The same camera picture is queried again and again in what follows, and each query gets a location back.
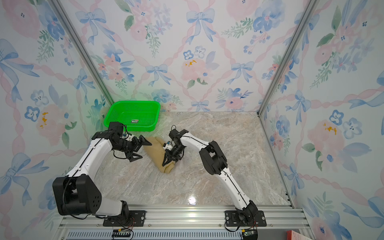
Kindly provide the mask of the khaki long pants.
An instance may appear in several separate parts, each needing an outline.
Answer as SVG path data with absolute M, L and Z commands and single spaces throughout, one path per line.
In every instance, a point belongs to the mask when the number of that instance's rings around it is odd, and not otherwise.
M 165 157 L 165 150 L 163 148 L 164 140 L 160 137 L 148 137 L 147 140 L 152 144 L 151 146 L 144 146 L 146 154 L 150 157 L 155 166 L 161 173 L 169 174 L 175 167 L 175 162 L 170 162 L 163 166 Z

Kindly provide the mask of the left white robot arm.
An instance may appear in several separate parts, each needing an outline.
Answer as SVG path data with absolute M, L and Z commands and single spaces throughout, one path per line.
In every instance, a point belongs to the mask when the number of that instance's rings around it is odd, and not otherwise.
M 138 151 L 151 146 L 143 136 L 133 136 L 125 125 L 112 122 L 106 131 L 96 132 L 79 162 L 64 176 L 53 181 L 53 192 L 61 216 L 79 219 L 93 215 L 126 227 L 133 220 L 125 201 L 104 198 L 94 178 L 106 156 L 113 151 L 125 154 L 126 160 L 142 159 Z

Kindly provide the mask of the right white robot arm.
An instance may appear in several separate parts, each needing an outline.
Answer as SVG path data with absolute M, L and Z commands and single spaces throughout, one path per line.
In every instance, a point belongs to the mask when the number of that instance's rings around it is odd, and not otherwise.
M 256 221 L 258 208 L 236 182 L 228 167 L 227 158 L 217 142 L 203 141 L 187 130 L 179 132 L 177 129 L 172 129 L 169 137 L 171 140 L 163 144 L 165 150 L 163 167 L 171 162 L 180 161 L 185 148 L 198 152 L 205 170 L 224 184 L 243 224 L 252 224 Z

